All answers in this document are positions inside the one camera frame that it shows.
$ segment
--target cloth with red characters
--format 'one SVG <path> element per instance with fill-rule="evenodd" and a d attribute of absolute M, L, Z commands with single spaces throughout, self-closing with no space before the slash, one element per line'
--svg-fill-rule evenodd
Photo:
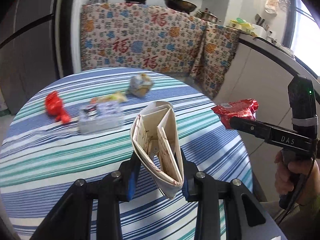
<path fill-rule="evenodd" d="M 84 5 L 81 69 L 134 67 L 190 76 L 214 98 L 238 45 L 240 31 L 160 6 Z"/>
<path fill-rule="evenodd" d="M 224 127 L 227 130 L 232 130 L 229 123 L 231 117 L 237 116 L 255 121 L 255 112 L 257 111 L 258 106 L 259 104 L 254 99 L 243 99 L 236 102 L 220 104 L 211 109 L 219 116 Z"/>

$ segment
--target window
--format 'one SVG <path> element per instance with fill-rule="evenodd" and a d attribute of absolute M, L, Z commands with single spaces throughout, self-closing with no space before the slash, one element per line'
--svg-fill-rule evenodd
<path fill-rule="evenodd" d="M 297 58 L 320 76 L 320 29 L 301 0 L 295 0 L 295 6 L 291 49 Z"/>
<path fill-rule="evenodd" d="M 290 0 L 284 46 L 315 78 L 320 76 L 320 29 L 301 0 Z"/>

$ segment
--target folded paper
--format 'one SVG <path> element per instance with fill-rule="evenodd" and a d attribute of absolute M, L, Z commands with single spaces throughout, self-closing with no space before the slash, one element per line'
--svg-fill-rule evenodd
<path fill-rule="evenodd" d="M 134 152 L 162 194 L 174 198 L 182 188 L 184 175 L 172 105 L 155 101 L 145 107 L 134 120 L 130 135 Z M 155 155 L 161 168 L 153 162 Z"/>

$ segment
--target knife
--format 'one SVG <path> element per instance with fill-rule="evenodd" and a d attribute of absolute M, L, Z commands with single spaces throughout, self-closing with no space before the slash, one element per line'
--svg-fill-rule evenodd
<path fill-rule="evenodd" d="M 260 22 L 260 26 L 262 26 L 262 24 L 264 23 L 265 19 L 262 19 L 262 21 Z"/>

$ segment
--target frying pan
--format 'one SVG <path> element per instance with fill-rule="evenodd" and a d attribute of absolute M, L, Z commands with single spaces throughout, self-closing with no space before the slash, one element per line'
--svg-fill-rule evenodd
<path fill-rule="evenodd" d="M 185 0 L 164 0 L 164 3 L 167 7 L 178 11 L 189 14 L 194 11 L 197 6 L 191 2 L 187 2 Z"/>

